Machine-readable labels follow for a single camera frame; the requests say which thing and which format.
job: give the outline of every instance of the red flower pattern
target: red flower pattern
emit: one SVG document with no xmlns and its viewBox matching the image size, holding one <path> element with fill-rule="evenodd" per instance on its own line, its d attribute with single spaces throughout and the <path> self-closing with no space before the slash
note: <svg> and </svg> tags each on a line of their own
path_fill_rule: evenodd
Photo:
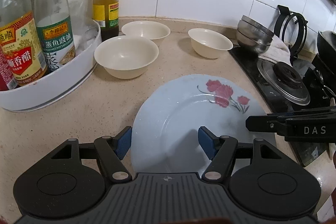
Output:
<svg viewBox="0 0 336 224">
<path fill-rule="evenodd" d="M 237 101 L 238 101 L 238 103 L 240 103 L 240 104 L 242 104 L 242 105 L 245 106 L 245 105 L 247 105 L 249 103 L 250 99 L 247 98 L 247 97 L 245 97 L 245 96 L 239 96 L 237 98 Z"/>
<path fill-rule="evenodd" d="M 233 95 L 233 89 L 229 85 L 221 85 L 216 90 L 216 95 L 222 98 L 229 99 Z"/>
<path fill-rule="evenodd" d="M 205 94 L 212 94 L 215 93 L 215 102 L 209 102 L 215 103 L 221 107 L 227 108 L 230 104 L 239 112 L 242 112 L 243 114 L 247 112 L 249 109 L 248 103 L 250 102 L 250 99 L 245 96 L 239 96 L 237 97 L 237 101 L 232 99 L 233 95 L 233 89 L 229 85 L 222 85 L 219 80 L 208 80 L 206 83 L 207 89 L 211 93 L 203 92 L 199 89 L 199 86 L 197 86 L 197 89 Z"/>
<path fill-rule="evenodd" d="M 229 100 L 227 100 L 225 98 L 215 96 L 215 104 L 226 108 L 226 107 L 229 106 L 230 102 L 229 102 Z"/>
<path fill-rule="evenodd" d="M 208 91 L 210 92 L 216 91 L 221 85 L 222 84 L 220 83 L 219 80 L 216 80 L 216 81 L 209 80 L 207 82 Z"/>
</svg>

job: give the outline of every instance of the wok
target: wok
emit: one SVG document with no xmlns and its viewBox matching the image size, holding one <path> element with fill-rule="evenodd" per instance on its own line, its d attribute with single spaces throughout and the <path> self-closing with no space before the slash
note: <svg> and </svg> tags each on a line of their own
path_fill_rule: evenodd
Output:
<svg viewBox="0 0 336 224">
<path fill-rule="evenodd" d="M 319 32 L 317 49 L 321 60 L 336 73 L 336 33 L 332 31 Z"/>
</svg>

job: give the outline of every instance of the plate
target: plate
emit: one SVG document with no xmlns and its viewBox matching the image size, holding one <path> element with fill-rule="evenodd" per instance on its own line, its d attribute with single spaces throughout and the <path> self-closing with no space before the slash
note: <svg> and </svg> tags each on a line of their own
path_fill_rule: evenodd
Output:
<svg viewBox="0 0 336 224">
<path fill-rule="evenodd" d="M 210 160 L 198 143 L 198 128 L 239 142 L 263 138 L 276 146 L 273 133 L 249 132 L 245 120 L 265 115 L 251 94 L 231 81 L 187 75 L 159 87 L 141 106 L 132 130 L 131 161 L 137 173 L 198 172 Z M 236 160 L 234 172 L 250 164 Z"/>
</svg>

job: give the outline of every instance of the stainless steel bowl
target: stainless steel bowl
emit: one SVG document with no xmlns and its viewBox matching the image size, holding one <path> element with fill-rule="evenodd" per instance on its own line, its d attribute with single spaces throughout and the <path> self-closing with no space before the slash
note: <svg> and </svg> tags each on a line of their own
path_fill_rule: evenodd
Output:
<svg viewBox="0 0 336 224">
<path fill-rule="evenodd" d="M 237 37 L 239 46 L 255 54 L 261 54 L 261 53 L 267 52 L 270 46 L 270 44 L 269 45 L 260 44 L 257 41 L 254 41 L 246 37 L 245 35 L 240 33 L 238 30 L 237 30 L 236 37 Z"/>
<path fill-rule="evenodd" d="M 273 37 L 258 29 L 257 27 L 251 25 L 250 23 L 240 20 L 238 23 L 238 31 L 258 43 L 269 45 L 271 44 Z"/>
<path fill-rule="evenodd" d="M 243 21 L 250 23 L 251 25 L 253 25 L 254 27 L 262 30 L 264 33 L 266 33 L 268 36 L 273 37 L 274 33 L 272 31 L 270 31 L 269 29 L 267 29 L 266 27 L 264 27 L 263 25 L 261 25 L 260 23 L 256 22 L 255 20 L 253 20 L 252 18 L 249 18 L 247 16 L 243 16 L 241 18 Z"/>
</svg>

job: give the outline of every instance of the towel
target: towel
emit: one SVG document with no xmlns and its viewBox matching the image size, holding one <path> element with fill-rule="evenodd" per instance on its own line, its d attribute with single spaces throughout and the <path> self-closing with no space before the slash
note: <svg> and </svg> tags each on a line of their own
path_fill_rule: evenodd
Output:
<svg viewBox="0 0 336 224">
<path fill-rule="evenodd" d="M 292 66 L 290 62 L 290 56 L 291 54 L 289 48 L 276 35 L 273 37 L 273 41 L 268 48 L 268 51 L 263 54 L 259 54 L 259 58 L 261 59 L 268 60 L 273 63 L 281 61 Z"/>
</svg>

